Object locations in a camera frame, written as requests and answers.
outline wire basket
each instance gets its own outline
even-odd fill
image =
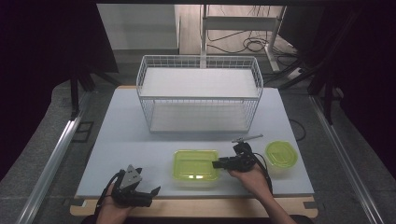
[[[246,133],[262,96],[249,56],[144,56],[137,95],[151,132]]]

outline green plastic container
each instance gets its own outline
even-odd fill
[[[297,152],[289,142],[275,141],[267,145],[265,155],[272,165],[286,169],[297,162]]]
[[[177,180],[206,181],[219,178],[219,171],[213,168],[217,161],[216,150],[179,150],[175,153],[173,177]]]

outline black cable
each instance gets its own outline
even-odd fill
[[[305,137],[306,137],[306,130],[305,130],[304,125],[301,124],[299,121],[297,121],[297,120],[295,120],[295,119],[289,119],[289,121],[295,122],[296,124],[298,124],[298,125],[301,127],[301,129],[303,129],[303,136],[300,137],[300,138],[298,138],[298,139],[296,138],[296,141],[299,142],[299,141],[305,139]]]
[[[216,38],[216,39],[210,39],[210,37],[209,37],[209,32],[207,32],[206,36],[207,36],[207,39],[208,39],[208,40],[210,40],[210,41],[212,41],[212,42],[215,42],[215,41],[218,41],[218,40],[221,40],[221,39],[228,38],[228,37],[233,36],[233,35],[242,34],[242,33],[244,33],[244,32],[247,32],[247,31],[239,31],[239,32],[233,33],[233,34],[231,34],[231,35],[225,35],[225,36],[223,36],[223,37],[219,37],[219,38]]]
[[[96,203],[95,213],[93,214],[95,220],[99,216],[99,212],[100,212],[100,209],[102,207],[102,202],[103,202],[103,199],[106,197],[108,188],[110,188],[110,185],[113,183],[114,179],[119,177],[119,176],[120,176],[120,173],[116,173],[113,177],[111,177],[110,181],[108,181],[108,183],[107,183],[106,188],[103,190],[102,195],[100,196],[98,202]]]
[[[257,152],[253,152],[253,154],[260,156],[262,158],[262,160],[264,161],[265,169],[268,169],[267,162],[265,161],[264,156]]]
[[[246,148],[243,148],[243,150],[245,151],[245,153],[250,155],[250,157],[253,158],[253,160],[260,166],[260,168],[262,169],[262,172],[264,174],[265,180],[267,181],[268,188],[270,189],[271,194],[273,194],[272,180],[271,180],[270,175],[268,174],[267,168],[262,165],[262,163],[259,161],[259,159],[257,159],[257,157],[251,151],[247,150]]]

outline gray floor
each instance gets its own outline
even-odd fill
[[[289,46],[279,39],[276,46],[288,51]],[[123,85],[134,85],[135,75],[144,54],[167,54],[166,50],[130,52],[116,50],[115,56],[120,70],[111,74]],[[260,55],[259,65],[263,73],[271,73],[269,63]],[[271,75],[264,76],[264,81]],[[54,177],[47,195],[41,204],[34,223],[79,223],[82,217],[73,217],[69,206],[73,202],[79,180],[84,172],[89,152],[94,145],[106,114],[115,87],[92,75],[96,89],[91,94],[89,109],[82,121],[83,131],[89,125],[92,132],[76,133],[64,155],[62,164]],[[288,77],[272,81],[267,87],[276,87]],[[315,223],[370,223],[361,206],[357,193],[352,188],[346,172],[341,165],[334,148],[319,122],[318,115],[306,93],[309,79],[282,91],[281,96],[289,116],[300,122],[306,137],[298,141],[306,170],[311,179],[318,217]],[[29,144],[0,183],[0,223],[13,223],[17,220],[37,179],[50,158],[64,126],[70,119],[71,100],[69,83],[65,82],[53,90],[52,102]],[[396,183],[380,159],[350,123],[338,102],[332,105],[333,127],[352,159],[365,186],[370,190],[385,223],[396,223]],[[296,139],[303,136],[302,128],[290,122]]]

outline hand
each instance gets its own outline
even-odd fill
[[[236,177],[242,182],[242,185],[259,200],[264,206],[275,224],[295,224],[294,220],[274,199],[267,181],[263,175],[262,169],[258,164],[253,166],[249,172],[241,173],[238,171],[228,171],[231,176]]]
[[[110,196],[113,190],[114,184],[110,185],[106,193],[106,197],[102,202],[102,207],[99,212],[96,224],[121,224],[129,216],[134,207],[122,207]]]
[[[267,181],[265,180],[262,169],[258,164],[255,164],[249,172],[242,173],[235,170],[229,170],[228,173],[231,176],[238,178],[245,189],[256,197],[258,197],[259,194],[271,195],[271,191],[268,187]]]

